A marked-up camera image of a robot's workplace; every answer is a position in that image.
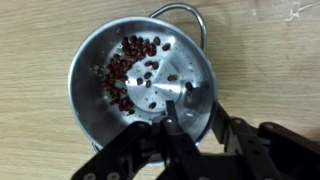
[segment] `red bean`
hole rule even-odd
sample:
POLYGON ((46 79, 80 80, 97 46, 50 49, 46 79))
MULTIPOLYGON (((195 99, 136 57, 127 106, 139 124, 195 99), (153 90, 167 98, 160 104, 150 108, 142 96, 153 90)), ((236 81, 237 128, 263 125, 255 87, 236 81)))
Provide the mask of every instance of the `red bean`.
POLYGON ((145 79, 149 79, 151 76, 152 76, 151 72, 147 72, 147 73, 144 74, 144 78, 145 79))
POLYGON ((193 85, 191 84, 191 82, 187 82, 186 84, 184 84, 184 86, 188 91, 192 91, 193 89, 193 85))
POLYGON ((177 75, 170 75, 167 78, 168 81, 176 81, 177 79, 178 79, 177 75))
POLYGON ((151 61, 148 61, 148 62, 144 63, 144 65, 147 66, 147 67, 148 67, 148 66, 152 66, 152 62, 151 62, 151 61))
POLYGON ((129 114, 134 114, 135 113, 135 111, 133 110, 133 109, 131 109, 130 111, 129 111, 129 114))
POLYGON ((151 49, 151 50, 157 49, 156 45, 154 45, 153 43, 150 43, 148 48, 151 49))
POLYGON ((140 86, 142 83, 143 83, 142 78, 138 78, 138 79, 137 79, 137 84, 140 86))
POLYGON ((132 56, 134 56, 134 55, 136 55, 138 52, 133 49, 133 50, 130 51, 130 53, 131 53, 132 56))
POLYGON ((122 39, 122 41, 121 41, 121 45, 122 45, 123 47, 128 46, 128 44, 129 44, 129 41, 128 41, 128 40, 129 40, 128 37, 124 37, 124 38, 122 39))
POLYGON ((154 109, 157 106, 157 103, 153 102, 149 105, 149 109, 154 109))
POLYGON ((122 88, 122 89, 120 90, 120 92, 121 92, 122 94, 127 94, 127 90, 126 90, 125 88, 122 88))
POLYGON ((148 47, 144 47, 144 48, 142 49, 142 52, 145 53, 145 54, 148 54, 149 48, 148 48, 148 47))
POLYGON ((157 70, 159 68, 159 64, 157 62, 152 62, 152 69, 157 70))
POLYGON ((142 47, 142 46, 138 46, 138 47, 137 47, 137 52, 138 52, 138 53, 141 53, 142 50, 143 50, 143 47, 142 47))
POLYGON ((171 44, 170 44, 170 43, 167 43, 167 44, 165 44, 164 46, 162 46, 162 50, 163 50, 163 51, 168 51, 168 50, 170 49, 170 47, 171 47, 171 44))
POLYGON ((146 58, 146 55, 142 53, 142 54, 139 55, 139 58, 138 58, 138 59, 139 59, 139 60, 142 60, 142 59, 144 59, 144 58, 146 58))
POLYGON ((136 48, 136 45, 135 44, 130 44, 129 45, 129 49, 135 49, 136 48))
POLYGON ((131 42, 132 44, 135 44, 136 41, 137 41, 137 36, 136 36, 136 35, 133 35, 133 36, 130 37, 130 42, 131 42))
POLYGON ((143 38, 142 38, 142 37, 139 37, 139 38, 137 39, 137 41, 136 41, 136 44, 137 44, 137 45, 141 45, 142 42, 143 42, 143 38))
POLYGON ((150 57, 155 56, 156 54, 157 54, 157 51, 155 51, 155 50, 150 50, 148 52, 148 56, 150 56, 150 57))
POLYGON ((115 61, 120 61, 120 55, 119 55, 119 54, 113 55, 113 59, 114 59, 115 61))
POLYGON ((160 38, 157 36, 153 39, 153 43, 156 45, 156 46, 159 46, 161 44, 161 41, 160 41, 160 38))
POLYGON ((149 88, 150 86, 151 86, 151 81, 148 80, 148 81, 146 82, 146 88, 149 88))
POLYGON ((143 42, 142 42, 142 46, 143 47, 147 47, 149 45, 149 40, 148 39, 145 39, 143 42))
POLYGON ((119 104, 119 110, 123 111, 124 110, 124 106, 122 104, 119 104))

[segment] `wood grain surface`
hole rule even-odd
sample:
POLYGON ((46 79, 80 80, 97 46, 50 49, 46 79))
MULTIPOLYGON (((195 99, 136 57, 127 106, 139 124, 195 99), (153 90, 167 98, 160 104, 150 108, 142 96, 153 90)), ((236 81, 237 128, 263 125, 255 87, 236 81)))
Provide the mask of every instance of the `wood grain surface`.
MULTIPOLYGON (((94 155, 69 105, 73 55, 100 25, 147 16, 172 2, 1 1, 1 180, 70 179, 94 155)), ((184 2, 197 7, 206 20, 206 55, 227 112, 254 126, 273 121, 320 141, 320 5, 286 21, 289 9, 296 8, 293 1, 184 2)), ((299 7, 314 2, 303 1, 299 7)), ((198 24, 190 13, 173 10, 161 19, 199 42, 198 24)), ((210 133, 200 149, 221 152, 222 147, 210 133)), ((146 167, 136 179, 154 179, 162 169, 146 167)))

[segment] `screw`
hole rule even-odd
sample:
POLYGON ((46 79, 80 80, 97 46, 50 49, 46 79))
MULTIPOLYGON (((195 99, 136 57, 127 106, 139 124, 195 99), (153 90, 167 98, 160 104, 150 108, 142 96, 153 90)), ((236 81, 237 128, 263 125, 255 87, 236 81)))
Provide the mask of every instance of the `screw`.
POLYGON ((93 173, 88 173, 83 177, 83 180, 96 180, 96 175, 93 173))
POLYGON ((237 124, 241 124, 241 120, 240 120, 240 119, 236 119, 235 122, 236 122, 237 124))
POLYGON ((117 172, 111 172, 107 176, 107 180, 119 180, 120 179, 120 174, 117 172))
POLYGON ((274 128, 272 124, 265 124, 264 126, 269 128, 269 129, 273 129, 274 128))

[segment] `pot handle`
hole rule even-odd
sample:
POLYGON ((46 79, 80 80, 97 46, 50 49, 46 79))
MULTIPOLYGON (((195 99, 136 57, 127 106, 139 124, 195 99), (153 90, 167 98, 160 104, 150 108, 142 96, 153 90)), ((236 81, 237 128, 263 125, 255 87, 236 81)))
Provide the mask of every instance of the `pot handle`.
POLYGON ((200 47, 203 50, 203 52, 206 49, 206 44, 207 44, 207 28, 206 24, 204 22, 204 19, 200 12, 193 6, 184 4, 184 3, 173 3, 173 4, 168 4, 158 10, 156 10, 154 13, 150 14, 149 17, 151 18, 156 18, 162 13, 171 10, 171 9, 185 9, 187 11, 190 11, 198 20, 200 24, 200 30, 201 30, 201 44, 200 47))

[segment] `metal pot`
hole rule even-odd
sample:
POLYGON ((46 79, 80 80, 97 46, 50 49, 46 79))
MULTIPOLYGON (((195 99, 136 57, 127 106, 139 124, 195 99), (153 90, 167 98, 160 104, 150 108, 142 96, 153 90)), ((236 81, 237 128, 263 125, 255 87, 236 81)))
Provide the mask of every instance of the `metal pot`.
MULTIPOLYGON (((78 124, 97 150, 107 145, 124 128, 134 121, 152 123, 152 119, 165 112, 165 101, 173 100, 179 123, 190 134, 195 143, 200 142, 210 128, 217 105, 217 88, 211 64, 204 54, 206 27, 201 14, 187 4, 169 4, 149 17, 127 17, 111 21, 95 30, 76 52, 68 80, 69 98, 78 124), (201 27, 201 49, 184 32, 164 21, 155 19, 170 9, 185 9, 197 18, 201 27), (171 43, 171 49, 146 57, 128 72, 125 83, 128 94, 135 104, 135 114, 126 115, 116 106, 100 87, 100 78, 90 71, 95 65, 105 65, 121 48, 124 36, 137 35, 152 40, 171 43), (136 79, 146 72, 143 63, 159 61, 159 69, 151 77, 151 88, 137 86, 136 79), (169 82, 170 74, 179 76, 178 81, 169 82), (191 82, 194 89, 187 93, 184 84, 191 82), (157 102, 149 109, 149 100, 157 102)), ((150 163, 160 162, 153 158, 150 163)))

